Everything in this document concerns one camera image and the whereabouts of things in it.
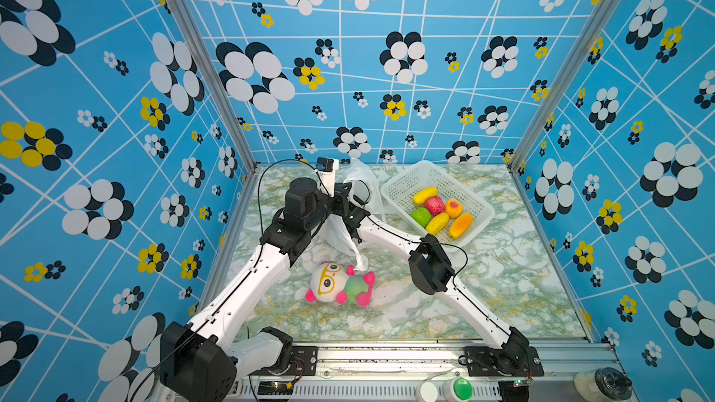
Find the translucent white plastic bag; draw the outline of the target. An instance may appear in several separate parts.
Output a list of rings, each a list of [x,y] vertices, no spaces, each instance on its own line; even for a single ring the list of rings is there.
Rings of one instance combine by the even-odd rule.
[[[342,182],[334,180],[333,214],[328,217],[320,235],[338,251],[354,259],[359,273],[368,271],[369,260],[360,252],[362,237],[357,232],[358,222],[367,215],[385,215],[379,182],[371,168],[359,160],[352,160]]]

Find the orange mango fruit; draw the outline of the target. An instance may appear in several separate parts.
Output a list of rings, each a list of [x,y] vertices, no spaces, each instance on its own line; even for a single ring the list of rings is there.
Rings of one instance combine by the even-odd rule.
[[[452,225],[450,226],[449,230],[449,236],[452,239],[460,238],[471,227],[473,221],[474,217],[470,213],[463,212],[452,221]]]

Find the pink red fruit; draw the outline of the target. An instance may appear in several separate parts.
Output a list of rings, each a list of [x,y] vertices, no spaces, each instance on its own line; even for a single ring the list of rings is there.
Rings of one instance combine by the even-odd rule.
[[[445,212],[445,204],[441,197],[431,197],[426,201],[424,207],[430,211],[433,217]]]

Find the green fruit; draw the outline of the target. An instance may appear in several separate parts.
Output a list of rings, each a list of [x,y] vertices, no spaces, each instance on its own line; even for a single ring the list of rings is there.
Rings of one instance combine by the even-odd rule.
[[[420,207],[411,213],[411,218],[421,227],[426,228],[432,220],[432,214],[426,208]]]

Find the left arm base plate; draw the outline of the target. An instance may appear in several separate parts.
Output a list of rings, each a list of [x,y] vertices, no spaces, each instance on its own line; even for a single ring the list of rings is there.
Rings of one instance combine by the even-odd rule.
[[[268,368],[275,376],[314,376],[318,365],[318,348],[312,345],[293,345],[284,348],[277,363]]]

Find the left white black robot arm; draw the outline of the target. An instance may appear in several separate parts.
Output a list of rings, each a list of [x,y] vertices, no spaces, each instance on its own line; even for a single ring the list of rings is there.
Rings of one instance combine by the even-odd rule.
[[[331,215],[346,215],[351,184],[300,178],[264,230],[253,255],[231,283],[184,325],[167,326],[156,376],[189,401],[222,401],[234,383],[258,370],[290,368],[292,337],[264,328],[230,352],[239,329],[264,294],[286,273]]]

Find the yellow banana fruit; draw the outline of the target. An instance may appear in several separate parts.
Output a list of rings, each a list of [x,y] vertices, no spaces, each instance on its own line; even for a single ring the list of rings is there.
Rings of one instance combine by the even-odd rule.
[[[415,204],[415,206],[423,206],[428,199],[436,197],[438,194],[439,190],[437,187],[425,188],[413,196],[413,204]]]
[[[450,220],[451,218],[446,212],[441,212],[430,220],[426,226],[426,232],[433,236],[437,236],[437,234],[439,234],[439,232],[450,223]]]

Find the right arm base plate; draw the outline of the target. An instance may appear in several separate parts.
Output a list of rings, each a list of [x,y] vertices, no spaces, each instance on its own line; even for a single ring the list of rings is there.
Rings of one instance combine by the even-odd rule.
[[[458,358],[470,377],[529,378],[545,375],[538,351],[529,346],[512,354],[503,349],[467,346]]]

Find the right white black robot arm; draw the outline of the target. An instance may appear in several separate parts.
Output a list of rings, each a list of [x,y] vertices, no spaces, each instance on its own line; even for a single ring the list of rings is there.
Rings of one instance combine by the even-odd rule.
[[[352,239],[372,243],[407,262],[411,280],[420,291],[450,305],[476,329],[490,349],[494,369],[513,374],[525,366],[528,339],[467,288],[435,236],[407,234],[378,221],[363,208],[352,208],[341,220]]]

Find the peach fruit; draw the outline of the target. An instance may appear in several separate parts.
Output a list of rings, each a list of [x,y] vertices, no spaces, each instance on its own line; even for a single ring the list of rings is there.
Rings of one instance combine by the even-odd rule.
[[[464,212],[464,206],[456,199],[450,199],[445,203],[445,212],[451,219],[457,219]]]

